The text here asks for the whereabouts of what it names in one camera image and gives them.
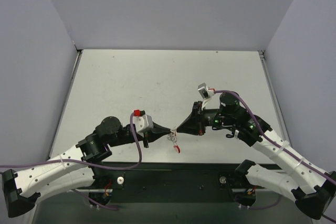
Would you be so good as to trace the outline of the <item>red handled keyring holder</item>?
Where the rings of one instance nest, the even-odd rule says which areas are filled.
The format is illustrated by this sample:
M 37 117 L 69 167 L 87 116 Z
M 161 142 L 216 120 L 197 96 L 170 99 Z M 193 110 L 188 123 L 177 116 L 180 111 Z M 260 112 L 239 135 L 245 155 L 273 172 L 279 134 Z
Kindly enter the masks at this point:
M 176 134 L 170 134 L 167 136 L 167 139 L 172 142 L 173 144 L 173 148 L 175 149 L 175 151 L 179 154 L 181 152 L 181 149 L 180 147 L 178 146 L 177 144 L 177 129 L 176 129 Z

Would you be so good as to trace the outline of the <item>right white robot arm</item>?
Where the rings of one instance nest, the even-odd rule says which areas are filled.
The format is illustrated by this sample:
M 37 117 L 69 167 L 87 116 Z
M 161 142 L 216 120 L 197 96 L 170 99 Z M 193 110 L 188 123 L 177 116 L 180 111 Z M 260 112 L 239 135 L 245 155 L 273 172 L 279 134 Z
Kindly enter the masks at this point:
M 219 94 L 218 109 L 206 109 L 205 103 Z M 249 184 L 272 190 L 290 200 L 311 219 L 319 220 L 335 198 L 335 172 L 327 172 L 296 152 L 262 118 L 254 115 L 245 101 L 233 91 L 202 91 L 203 101 L 194 102 L 190 115 L 177 132 L 204 135 L 207 127 L 229 130 L 227 138 L 236 138 L 267 156 L 283 174 L 245 160 L 237 173 Z

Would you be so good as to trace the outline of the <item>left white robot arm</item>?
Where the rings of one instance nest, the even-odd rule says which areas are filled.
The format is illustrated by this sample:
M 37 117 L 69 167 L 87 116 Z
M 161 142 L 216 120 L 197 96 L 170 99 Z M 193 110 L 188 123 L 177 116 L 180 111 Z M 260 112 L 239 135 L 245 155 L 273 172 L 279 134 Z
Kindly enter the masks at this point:
M 152 121 L 148 115 L 131 115 L 123 126 L 115 116 L 109 116 L 94 131 L 77 144 L 44 163 L 5 165 L 1 173 L 2 190 L 7 214 L 15 218 L 31 211 L 37 202 L 78 187 L 106 185 L 107 169 L 102 161 L 112 155 L 111 148 L 140 143 L 147 148 L 172 130 Z

